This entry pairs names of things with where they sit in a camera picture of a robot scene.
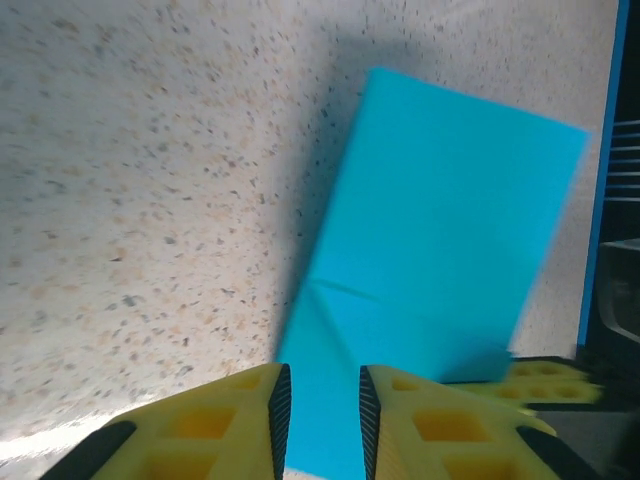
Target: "floor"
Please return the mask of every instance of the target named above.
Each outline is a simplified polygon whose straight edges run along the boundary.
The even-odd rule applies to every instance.
[[[111,416],[271,358],[373,65],[593,133],[514,340],[570,354],[616,9],[3,2],[0,478],[35,478]]]

